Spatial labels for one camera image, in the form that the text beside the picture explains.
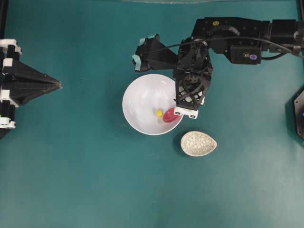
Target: white ceramic bowl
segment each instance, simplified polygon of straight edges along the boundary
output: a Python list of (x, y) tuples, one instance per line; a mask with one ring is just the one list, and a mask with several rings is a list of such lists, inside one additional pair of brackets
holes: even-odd
[(156, 115), (175, 107), (175, 83), (159, 74), (144, 75), (134, 80), (123, 95), (123, 114), (137, 131), (148, 135), (165, 134), (182, 120), (179, 116), (171, 123), (165, 123)]

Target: metal plate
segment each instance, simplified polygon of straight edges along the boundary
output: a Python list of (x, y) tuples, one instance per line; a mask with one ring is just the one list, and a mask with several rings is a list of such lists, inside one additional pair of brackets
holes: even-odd
[(304, 91), (294, 100), (294, 116), (297, 134), (304, 139)]

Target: yellow ball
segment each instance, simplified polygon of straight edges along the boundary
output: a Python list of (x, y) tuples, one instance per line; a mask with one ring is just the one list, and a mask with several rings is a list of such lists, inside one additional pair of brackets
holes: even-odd
[(161, 110), (161, 109), (157, 110), (157, 111), (156, 111), (156, 115), (157, 115), (158, 117), (162, 117), (162, 110)]

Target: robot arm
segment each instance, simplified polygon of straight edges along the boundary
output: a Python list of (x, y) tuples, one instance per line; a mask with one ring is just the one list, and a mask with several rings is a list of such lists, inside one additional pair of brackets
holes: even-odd
[[(169, 50), (180, 46), (178, 55)], [(196, 21), (190, 38), (165, 47), (159, 36), (141, 39), (133, 55), (136, 72), (173, 69), (176, 115), (196, 119), (212, 78), (209, 49), (233, 64), (256, 65), (304, 48), (304, 23), (296, 20), (259, 21), (244, 18), (204, 18)], [(279, 53), (262, 57), (263, 51)]]
[(4, 39), (8, 0), (0, 0), (0, 139), (16, 127), (15, 108), (61, 87), (56, 79), (19, 61), (15, 39)]

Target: teal surface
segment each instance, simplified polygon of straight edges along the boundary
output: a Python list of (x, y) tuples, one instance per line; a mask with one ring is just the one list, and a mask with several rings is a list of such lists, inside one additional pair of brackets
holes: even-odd
[[(147, 136), (124, 119), (139, 39), (188, 37), (197, 18), (296, 19), (296, 1), (170, 5), (12, 0), (7, 38), (21, 61), (63, 84), (16, 112), (0, 141), (1, 228), (300, 228), (304, 147), (291, 98), (302, 60), (259, 66), (211, 53), (214, 75), (199, 118)], [(158, 71), (171, 76), (171, 71)], [(218, 142), (208, 156), (183, 154), (190, 130)]]

